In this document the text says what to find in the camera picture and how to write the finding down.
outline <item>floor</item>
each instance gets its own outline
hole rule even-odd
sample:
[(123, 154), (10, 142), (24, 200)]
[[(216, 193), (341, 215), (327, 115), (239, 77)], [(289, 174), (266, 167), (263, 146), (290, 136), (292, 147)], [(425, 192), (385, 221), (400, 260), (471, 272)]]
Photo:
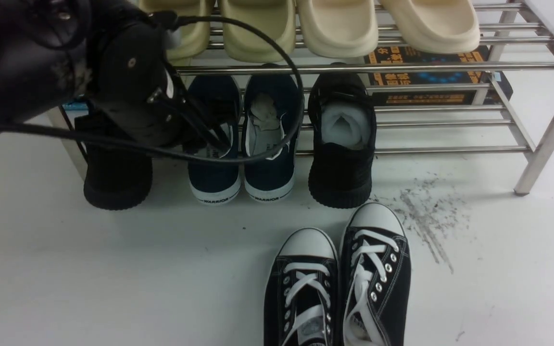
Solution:
[[(534, 58), (549, 59), (505, 59)], [(537, 141), (554, 72), (508, 78)], [(491, 142), (513, 144), (504, 129), (378, 133), (379, 147)], [(337, 241), (351, 212), (310, 197), (311, 162), (298, 161), (286, 201), (242, 193), (218, 208), (193, 201), (185, 164), (156, 162), (145, 203), (105, 212), (84, 201), (60, 142), (0, 136), (0, 346), (262, 344), (281, 243), (302, 226)], [(371, 199), (402, 218), (413, 254), (406, 345), (554, 345), (554, 156), (519, 198), (525, 165), (518, 154), (376, 159)]]

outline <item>slide sandal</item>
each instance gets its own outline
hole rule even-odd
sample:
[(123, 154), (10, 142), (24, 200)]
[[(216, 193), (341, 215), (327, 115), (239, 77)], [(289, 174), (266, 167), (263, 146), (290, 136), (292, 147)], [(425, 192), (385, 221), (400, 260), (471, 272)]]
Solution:
[(470, 0), (381, 0), (403, 39), (429, 53), (468, 53), (480, 44)]
[[(215, 0), (140, 0), (138, 6), (145, 12), (176, 11), (178, 15), (211, 15)], [(193, 57), (209, 45), (210, 23), (196, 23), (181, 28), (181, 45), (167, 51), (168, 60)]]
[(373, 0), (297, 0), (307, 48), (330, 58), (354, 58), (378, 47)]
[[(217, 4), (223, 17), (237, 19), (259, 29), (288, 54), (294, 50), (294, 0), (218, 0)], [(283, 60), (261, 38), (229, 24), (224, 24), (224, 48), (237, 61), (266, 63)]]

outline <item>shoe rack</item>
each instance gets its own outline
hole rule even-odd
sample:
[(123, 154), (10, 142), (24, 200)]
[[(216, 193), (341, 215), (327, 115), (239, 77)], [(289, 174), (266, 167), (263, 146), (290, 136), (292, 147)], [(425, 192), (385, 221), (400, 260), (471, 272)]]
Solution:
[[(496, 145), (485, 147), (422, 147), (422, 148), (378, 148), (376, 155), (413, 155), (413, 154), (480, 154), (480, 153), (523, 153), (528, 165), (514, 188), (519, 196), (530, 193), (541, 171), (547, 164), (554, 151), (554, 117), (550, 121), (541, 141), (536, 144), (527, 134), (515, 109), (510, 105), (508, 97), (494, 79), (494, 72), (523, 71), (523, 70), (554, 70), (554, 61), (544, 62), (500, 62), (499, 59), (507, 44), (510, 45), (545, 45), (554, 56), (554, 29), (548, 25), (543, 15), (530, 3), (529, 0), (508, 0), (501, 4), (475, 5), (477, 12), (501, 12), (501, 18), (496, 24), (481, 24), (481, 31), (493, 32), (494, 36), (482, 37), (480, 44), (490, 47), (490, 56), (486, 62), (475, 63), (402, 63), (398, 65), (299, 65), (301, 74), (319, 74), (323, 72), (356, 72), (356, 73), (415, 73), (415, 72), (482, 72), (483, 82), (477, 85), (443, 84), (443, 85), (404, 85), (404, 86), (374, 86), (370, 92), (419, 92), (419, 91), (464, 91), (476, 92), (472, 105), (440, 105), (440, 106), (396, 106), (376, 107), (376, 114), (384, 113), (413, 113), (413, 112), (477, 112), (493, 111), (500, 116), (494, 119), (466, 119), (466, 120), (424, 120), (424, 121), (390, 121), (378, 122), (378, 129), (403, 128), (435, 128), (453, 127), (456, 131), (460, 127), (488, 127), (504, 126), (510, 129), (514, 137), (514, 145)], [(376, 5), (376, 12), (386, 12), (382, 6)], [(525, 23), (515, 23), (517, 16), (521, 16)], [(407, 46), (400, 37), (383, 37), (382, 33), (396, 32), (394, 25), (379, 25), (380, 39), (378, 46)], [(510, 37), (510, 32), (528, 32), (526, 37)], [(207, 49), (224, 49), (224, 44), (214, 40), (223, 35), (223, 29), (211, 28), (211, 41)], [(297, 35), (301, 28), (296, 28)], [(295, 48), (304, 49), (302, 39), (297, 39)], [(290, 74), (287, 66), (182, 66), (178, 68), (181, 76), (196, 75), (250, 75), (250, 74)], [(494, 90), (501, 103), (499, 105), (483, 105), (487, 93)], [(62, 114), (59, 110), (49, 112), (53, 124), (61, 124)], [(310, 124), (302, 125), (302, 131), (310, 131)], [(73, 162), (78, 155), (73, 153), (74, 145), (67, 145)], [(299, 150), (297, 156), (308, 158), (314, 155), (312, 150)]]

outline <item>box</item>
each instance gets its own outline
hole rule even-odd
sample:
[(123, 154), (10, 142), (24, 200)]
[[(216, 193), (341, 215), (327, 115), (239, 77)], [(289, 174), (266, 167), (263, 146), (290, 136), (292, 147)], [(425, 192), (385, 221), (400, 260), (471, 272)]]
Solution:
[[(480, 46), (471, 53), (433, 54), (419, 52), (411, 47), (378, 47), (365, 57), (365, 64), (385, 65), (399, 63), (445, 63), (445, 62), (483, 62), (488, 59), (489, 49)], [(404, 86), (430, 84), (478, 84), (481, 83), (481, 72), (432, 72), (432, 73), (367, 73), (363, 81), (369, 86)], [(495, 78), (508, 96), (513, 94), (512, 86), (503, 72), (495, 73)], [(375, 92), (371, 94), (375, 106), (396, 105), (471, 105), (476, 92), (467, 91), (432, 91), (432, 92)], [(484, 101), (485, 105), (501, 103), (494, 90), (490, 90)]]

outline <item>wire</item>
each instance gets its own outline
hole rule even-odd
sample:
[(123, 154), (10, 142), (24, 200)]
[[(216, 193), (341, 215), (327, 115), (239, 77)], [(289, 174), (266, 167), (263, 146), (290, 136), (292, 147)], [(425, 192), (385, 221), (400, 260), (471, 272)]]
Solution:
[(238, 20), (234, 20), (231, 18), (213, 17), (213, 16), (178, 18), (179, 26), (185, 26), (185, 25), (194, 24), (198, 22), (222, 22), (225, 24), (240, 26), (241, 28), (246, 29), (251, 33), (254, 33), (255, 35), (257, 35), (261, 39), (263, 39), (272, 48), (274, 48), (281, 55), (281, 57), (283, 57), (284, 61), (286, 61), (288, 66), (292, 69), (292, 72), (294, 73), (294, 79), (296, 80), (296, 84), (298, 87), (297, 94), (299, 97), (299, 107), (297, 110), (295, 126), (293, 126), (292, 129), (290, 129), (290, 131), (286, 133), (285, 137), (281, 140), (281, 142), (279, 142), (279, 144), (277, 144), (276, 146), (272, 147), (272, 149), (269, 149), (268, 151), (265, 151), (264, 153), (259, 155), (253, 155), (253, 156), (235, 158), (235, 159), (206, 158), (206, 157), (203, 158), (203, 157), (199, 157), (199, 156), (191, 155), (187, 153), (171, 151), (169, 149), (144, 145), (144, 144), (140, 144), (129, 140), (119, 140), (119, 139), (110, 138), (107, 136), (96, 136), (92, 134), (86, 134), (83, 132), (66, 131), (66, 130), (59, 129), (57, 127), (51, 127), (51, 126), (31, 125), (31, 124), (0, 124), (0, 132), (31, 134), (36, 136), (50, 136), (54, 138), (75, 140), (75, 141), (83, 142), (85, 144), (94, 144), (94, 145), (101, 145), (104, 147), (126, 149), (129, 151), (134, 151), (136, 153), (143, 153), (145, 155), (171, 158), (174, 160), (184, 160), (184, 161), (196, 162), (196, 163), (204, 163), (204, 164), (237, 165), (237, 164), (244, 164), (247, 162), (256, 162), (259, 160), (264, 160), (266, 158), (271, 158), (272, 156), (275, 156), (277, 153), (279, 153), (279, 151), (283, 147), (285, 147), (292, 140), (292, 138), (294, 138), (294, 136), (299, 131), (301, 124), (303, 122), (303, 110), (305, 108), (305, 105), (304, 105), (305, 95), (303, 93), (303, 83), (301, 79), (301, 73), (299, 73), (298, 68), (296, 67), (296, 65), (294, 65), (294, 62), (292, 61), (292, 59), (290, 59), (288, 54), (284, 52), (284, 50), (279, 45), (277, 45), (275, 41), (273, 41), (270, 37), (268, 37), (268, 35), (262, 33), (260, 30), (254, 28), (249, 24), (245, 24), (244, 22), (240, 22)]

